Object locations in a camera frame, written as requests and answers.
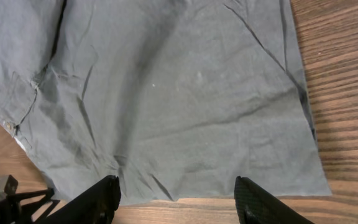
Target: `wooden surface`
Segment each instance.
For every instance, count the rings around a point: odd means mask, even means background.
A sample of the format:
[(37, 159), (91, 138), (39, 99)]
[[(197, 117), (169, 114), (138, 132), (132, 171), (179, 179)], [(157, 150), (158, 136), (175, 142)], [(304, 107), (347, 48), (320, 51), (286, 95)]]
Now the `wooden surface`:
[[(315, 223), (358, 223), (358, 0), (292, 0), (324, 170), (332, 197), (282, 197)], [(0, 127), (0, 175), (45, 187)], [(114, 223), (238, 223), (234, 200), (186, 198), (120, 207)]]

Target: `fabric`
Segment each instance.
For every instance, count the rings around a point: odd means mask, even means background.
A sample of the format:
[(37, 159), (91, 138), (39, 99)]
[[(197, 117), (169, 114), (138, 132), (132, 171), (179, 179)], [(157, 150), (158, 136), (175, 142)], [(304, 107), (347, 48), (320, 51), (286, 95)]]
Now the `fabric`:
[(59, 197), (109, 174), (122, 205), (232, 196), (238, 175), (330, 194), (289, 0), (11, 4), (0, 123)]

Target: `wooden table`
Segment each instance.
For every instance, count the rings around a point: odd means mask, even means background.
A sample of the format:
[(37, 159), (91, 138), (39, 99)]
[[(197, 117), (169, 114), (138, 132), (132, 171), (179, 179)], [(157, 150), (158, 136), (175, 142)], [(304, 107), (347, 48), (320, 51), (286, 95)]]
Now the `wooden table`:
[[(320, 157), (334, 195), (280, 199), (315, 223), (358, 223), (358, 0), (292, 0), (292, 7)], [(45, 187), (0, 127), (4, 174), (19, 179), (21, 192)], [(238, 223), (238, 217), (233, 199), (186, 198), (120, 207), (114, 223)]]

